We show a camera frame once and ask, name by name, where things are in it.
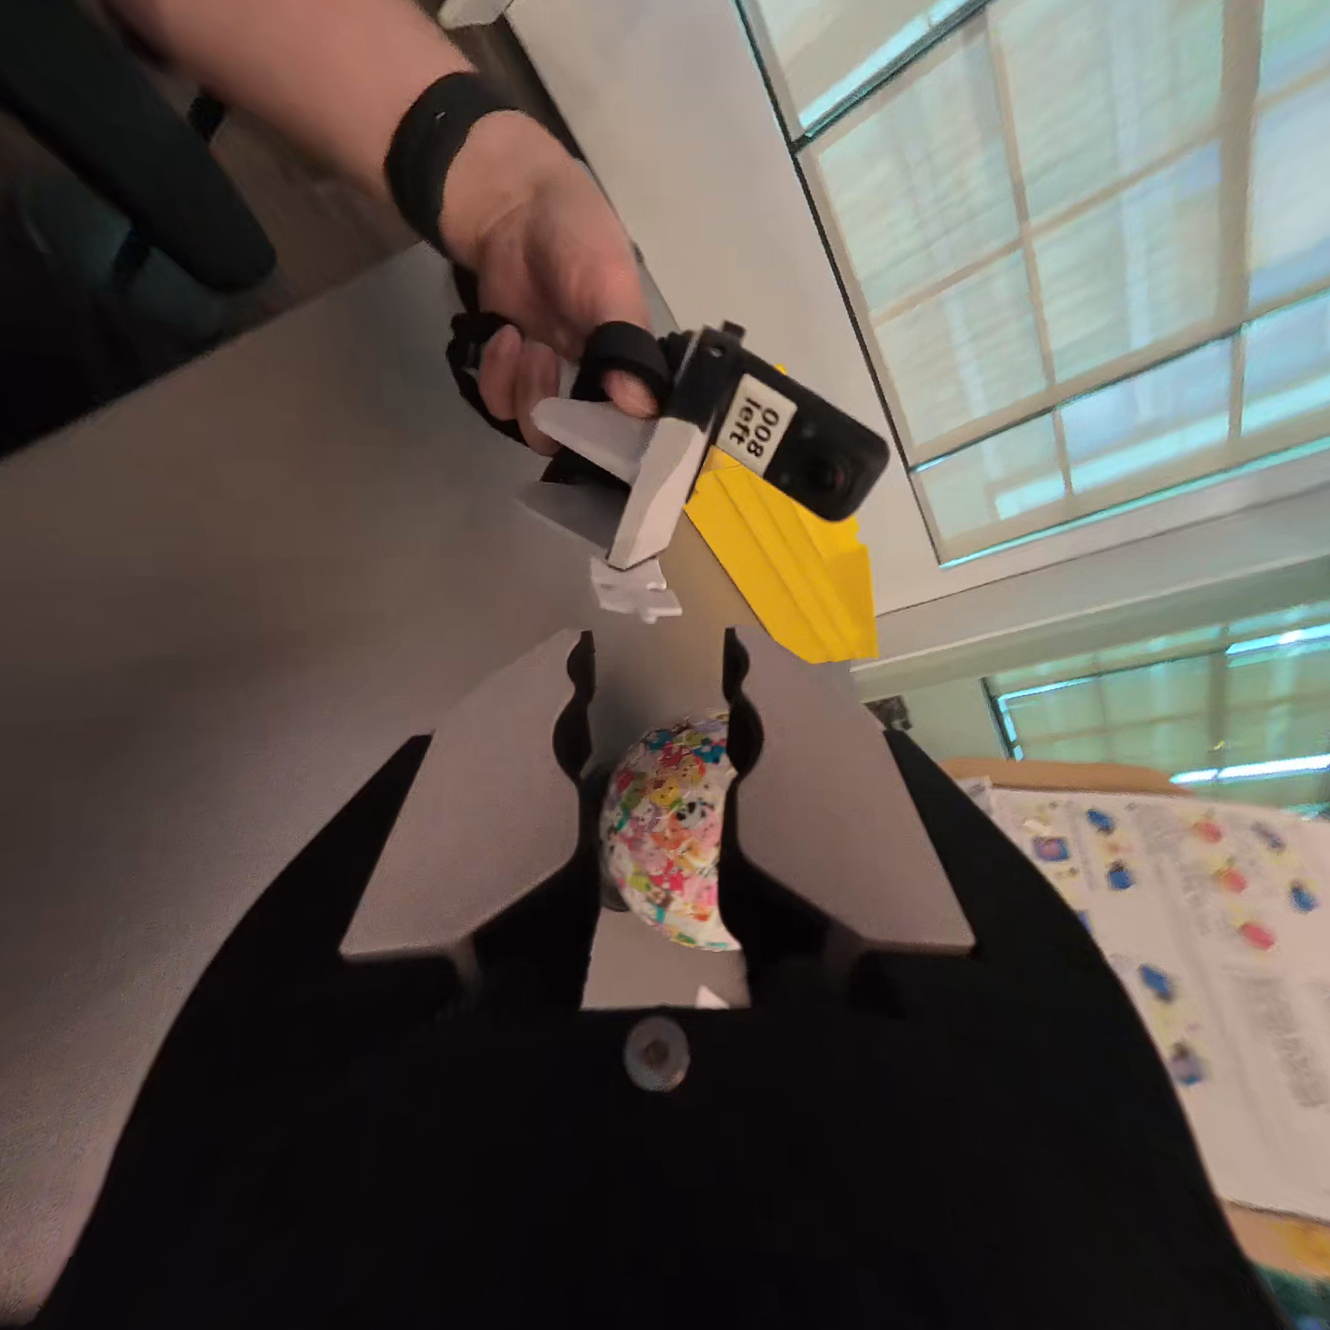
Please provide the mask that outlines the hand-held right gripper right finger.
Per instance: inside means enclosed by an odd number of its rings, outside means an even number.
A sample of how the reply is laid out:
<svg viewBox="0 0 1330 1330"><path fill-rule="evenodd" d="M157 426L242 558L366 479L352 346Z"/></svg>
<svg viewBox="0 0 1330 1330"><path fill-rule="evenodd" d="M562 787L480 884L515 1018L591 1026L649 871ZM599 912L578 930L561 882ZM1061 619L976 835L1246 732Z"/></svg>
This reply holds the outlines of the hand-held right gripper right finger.
<svg viewBox="0 0 1330 1330"><path fill-rule="evenodd" d="M971 923L847 667L725 632L725 832L744 868L873 949L969 954Z"/></svg>

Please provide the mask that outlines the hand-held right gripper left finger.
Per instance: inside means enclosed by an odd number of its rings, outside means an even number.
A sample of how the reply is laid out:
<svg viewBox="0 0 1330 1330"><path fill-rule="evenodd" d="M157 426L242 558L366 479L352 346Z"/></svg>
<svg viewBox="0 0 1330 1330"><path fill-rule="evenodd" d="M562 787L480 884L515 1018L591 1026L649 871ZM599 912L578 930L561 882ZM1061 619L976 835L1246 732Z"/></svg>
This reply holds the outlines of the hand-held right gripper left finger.
<svg viewBox="0 0 1330 1330"><path fill-rule="evenodd" d="M594 635L562 629L448 711L341 941L349 961L437 957L575 857Z"/></svg>

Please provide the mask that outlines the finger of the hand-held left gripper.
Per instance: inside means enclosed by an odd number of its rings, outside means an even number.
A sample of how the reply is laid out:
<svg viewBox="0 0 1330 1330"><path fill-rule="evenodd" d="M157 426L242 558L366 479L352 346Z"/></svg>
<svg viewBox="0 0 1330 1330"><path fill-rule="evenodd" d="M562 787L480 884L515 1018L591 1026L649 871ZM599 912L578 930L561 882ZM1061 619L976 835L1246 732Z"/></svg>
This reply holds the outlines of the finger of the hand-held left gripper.
<svg viewBox="0 0 1330 1330"><path fill-rule="evenodd" d="M589 543L608 564L643 564L667 548L667 521L638 485L662 418L638 418L613 403L548 396L532 410L559 445L540 480L523 494L537 517Z"/></svg>
<svg viewBox="0 0 1330 1330"><path fill-rule="evenodd" d="M706 426L678 418L654 425L605 559L613 570L630 572L668 550L708 450Z"/></svg>

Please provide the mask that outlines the colourful puzzle piece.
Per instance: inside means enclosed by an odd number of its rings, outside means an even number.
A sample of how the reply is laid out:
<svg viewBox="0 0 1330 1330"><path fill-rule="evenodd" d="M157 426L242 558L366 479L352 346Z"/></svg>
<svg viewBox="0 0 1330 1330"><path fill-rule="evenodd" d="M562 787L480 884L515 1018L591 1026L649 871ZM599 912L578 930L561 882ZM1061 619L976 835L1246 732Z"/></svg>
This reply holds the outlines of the colourful puzzle piece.
<svg viewBox="0 0 1330 1330"><path fill-rule="evenodd" d="M607 613L629 616L649 627L675 621L684 613L659 559L645 559L619 570L605 559L591 558L589 578L592 596Z"/></svg>

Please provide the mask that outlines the colourful puzzle ball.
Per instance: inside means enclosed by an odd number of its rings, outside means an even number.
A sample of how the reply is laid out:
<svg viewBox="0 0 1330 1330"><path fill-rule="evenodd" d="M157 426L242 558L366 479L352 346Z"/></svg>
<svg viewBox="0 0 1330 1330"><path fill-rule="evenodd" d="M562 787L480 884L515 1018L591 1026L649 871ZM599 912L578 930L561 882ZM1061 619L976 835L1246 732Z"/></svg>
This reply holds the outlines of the colourful puzzle ball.
<svg viewBox="0 0 1330 1330"><path fill-rule="evenodd" d="M610 776L599 819L603 874L626 909L672 942L736 954L721 916L729 710L700 711L637 740Z"/></svg>

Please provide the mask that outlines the person's left hand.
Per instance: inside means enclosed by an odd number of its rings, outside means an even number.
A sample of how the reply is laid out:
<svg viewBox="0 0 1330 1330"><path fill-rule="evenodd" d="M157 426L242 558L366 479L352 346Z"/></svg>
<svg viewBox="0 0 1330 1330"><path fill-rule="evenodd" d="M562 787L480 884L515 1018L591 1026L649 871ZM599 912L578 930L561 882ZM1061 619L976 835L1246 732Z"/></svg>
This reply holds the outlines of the person's left hand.
<svg viewBox="0 0 1330 1330"><path fill-rule="evenodd" d="M485 407L534 453L558 455L534 409L558 395L562 366L581 361L600 325L654 328L627 233L584 167L518 111L470 130L444 182L440 232L482 311L504 319L478 366Z"/></svg>

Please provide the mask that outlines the yellow plastic bin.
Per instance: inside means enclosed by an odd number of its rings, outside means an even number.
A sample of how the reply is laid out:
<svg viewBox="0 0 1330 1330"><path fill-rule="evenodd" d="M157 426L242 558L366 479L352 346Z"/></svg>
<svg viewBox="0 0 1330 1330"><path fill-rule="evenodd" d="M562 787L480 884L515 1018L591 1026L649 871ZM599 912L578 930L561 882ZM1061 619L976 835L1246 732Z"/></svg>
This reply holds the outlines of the yellow plastic bin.
<svg viewBox="0 0 1330 1330"><path fill-rule="evenodd" d="M830 523L711 450L686 513L770 637L812 664L877 657L871 556L855 520Z"/></svg>

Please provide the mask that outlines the brown cardboard box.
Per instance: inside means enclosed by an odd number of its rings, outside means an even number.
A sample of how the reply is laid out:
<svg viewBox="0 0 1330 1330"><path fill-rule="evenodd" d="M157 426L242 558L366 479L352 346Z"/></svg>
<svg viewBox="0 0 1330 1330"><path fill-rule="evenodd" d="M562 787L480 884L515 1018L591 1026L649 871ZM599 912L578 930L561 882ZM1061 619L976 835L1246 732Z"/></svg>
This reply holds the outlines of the brown cardboard box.
<svg viewBox="0 0 1330 1330"><path fill-rule="evenodd" d="M960 784L985 779L1006 790L1066 794L1121 794L1189 797L1191 792L1154 770L1110 762L1061 762L1048 759L941 760L942 770Z"/></svg>

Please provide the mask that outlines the large gridded window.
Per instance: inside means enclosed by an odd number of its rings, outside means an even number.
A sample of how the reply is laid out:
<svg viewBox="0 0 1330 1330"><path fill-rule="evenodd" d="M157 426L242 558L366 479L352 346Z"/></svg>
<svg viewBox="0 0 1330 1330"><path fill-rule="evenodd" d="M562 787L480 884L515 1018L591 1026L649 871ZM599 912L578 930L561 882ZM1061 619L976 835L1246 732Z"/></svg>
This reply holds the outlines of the large gridded window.
<svg viewBox="0 0 1330 1330"><path fill-rule="evenodd" d="M887 431L941 754L1249 802L1327 765L1327 4L735 4L779 357Z"/></svg>

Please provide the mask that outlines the printed instruction sheet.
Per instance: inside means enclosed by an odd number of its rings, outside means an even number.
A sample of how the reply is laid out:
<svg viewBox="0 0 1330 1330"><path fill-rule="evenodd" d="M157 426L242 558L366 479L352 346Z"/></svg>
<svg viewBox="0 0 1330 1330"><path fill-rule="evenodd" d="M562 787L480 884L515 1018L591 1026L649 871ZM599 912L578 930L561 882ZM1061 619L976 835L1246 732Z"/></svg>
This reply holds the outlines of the printed instruction sheet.
<svg viewBox="0 0 1330 1330"><path fill-rule="evenodd" d="M1327 822L1178 795L958 784L1115 971L1219 1196L1327 1223Z"/></svg>

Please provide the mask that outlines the black wrist band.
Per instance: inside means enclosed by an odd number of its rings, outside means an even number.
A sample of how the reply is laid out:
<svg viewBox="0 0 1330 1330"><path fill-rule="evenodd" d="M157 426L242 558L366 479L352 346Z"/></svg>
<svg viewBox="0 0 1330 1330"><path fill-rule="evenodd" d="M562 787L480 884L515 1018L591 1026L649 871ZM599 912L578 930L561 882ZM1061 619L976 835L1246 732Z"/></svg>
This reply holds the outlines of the black wrist band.
<svg viewBox="0 0 1330 1330"><path fill-rule="evenodd" d="M407 227L444 258L461 254L444 238L444 187L474 130L501 114L524 118L472 72L432 81L399 121L383 162L393 206Z"/></svg>

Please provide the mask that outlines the black office chair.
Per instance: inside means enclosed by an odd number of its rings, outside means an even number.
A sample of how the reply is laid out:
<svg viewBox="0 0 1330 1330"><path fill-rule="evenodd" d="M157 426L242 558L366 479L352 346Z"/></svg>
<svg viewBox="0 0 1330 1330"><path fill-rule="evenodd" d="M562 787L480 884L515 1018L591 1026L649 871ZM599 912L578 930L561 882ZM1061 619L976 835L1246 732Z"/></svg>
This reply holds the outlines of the black office chair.
<svg viewBox="0 0 1330 1330"><path fill-rule="evenodd" d="M204 289L238 295L277 257L206 135L79 4L2 4L2 105L146 244Z"/></svg>

